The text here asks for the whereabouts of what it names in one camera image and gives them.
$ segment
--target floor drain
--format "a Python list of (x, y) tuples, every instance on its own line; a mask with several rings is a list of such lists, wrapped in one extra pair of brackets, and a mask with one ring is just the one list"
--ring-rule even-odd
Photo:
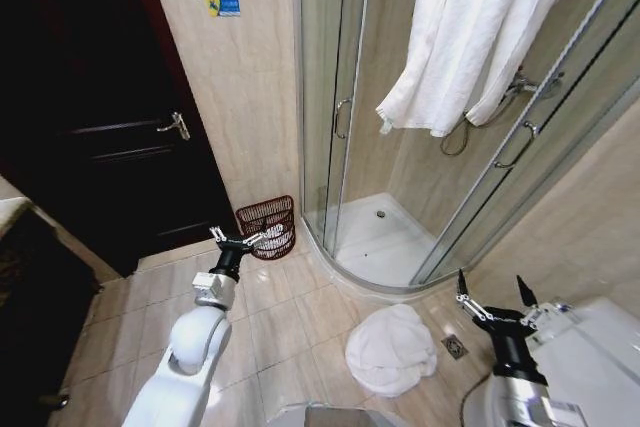
[(450, 335), (449, 337), (445, 337), (442, 339), (442, 344), (447, 349), (447, 352), (451, 354), (451, 357), (458, 360), (460, 357), (465, 355), (468, 350), (465, 349), (460, 339), (458, 339), (455, 335)]

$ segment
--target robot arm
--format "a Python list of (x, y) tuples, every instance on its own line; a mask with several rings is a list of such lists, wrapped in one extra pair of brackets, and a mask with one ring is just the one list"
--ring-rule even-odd
[(585, 426), (578, 406), (554, 402), (548, 384), (531, 357), (527, 337), (536, 332), (536, 320), (544, 313), (533, 291), (520, 276), (518, 287), (526, 313), (517, 310), (483, 307), (473, 300), (462, 271), (458, 272), (456, 300), (471, 316), (473, 323), (491, 337), (496, 363), (489, 377), (484, 425), (523, 427)]
[(218, 263), (196, 274), (197, 307), (171, 329), (169, 347), (129, 410), (126, 427), (196, 427), (202, 421), (213, 373), (231, 336), (226, 313), (240, 280), (240, 261), (263, 238), (228, 238), (219, 227), (211, 233), (221, 250)]

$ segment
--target white toilet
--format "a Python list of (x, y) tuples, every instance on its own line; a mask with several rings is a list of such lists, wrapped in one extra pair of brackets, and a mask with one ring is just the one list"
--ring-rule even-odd
[[(640, 426), (640, 321), (598, 298), (538, 321), (528, 338), (554, 401), (577, 404), (589, 427)], [(464, 404), (465, 427), (501, 425), (492, 417), (487, 382)]]

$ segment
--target wicker basket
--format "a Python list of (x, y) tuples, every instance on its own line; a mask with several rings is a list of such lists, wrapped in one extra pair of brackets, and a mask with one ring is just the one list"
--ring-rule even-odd
[(267, 233), (268, 239), (254, 249), (254, 257), (276, 260), (293, 249), (296, 244), (293, 212), (293, 199), (288, 195), (238, 209), (236, 217), (244, 235)]

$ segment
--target hanging white towel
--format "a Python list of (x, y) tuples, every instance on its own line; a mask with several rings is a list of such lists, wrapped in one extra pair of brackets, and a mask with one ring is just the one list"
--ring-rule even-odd
[(345, 352), (351, 374), (364, 387), (396, 397), (436, 369), (429, 329), (412, 307), (398, 304), (374, 312), (356, 327)]
[(376, 109), (382, 131), (428, 128), (442, 137), (465, 108), (474, 124), (489, 120), (555, 1), (416, 0), (407, 64)]

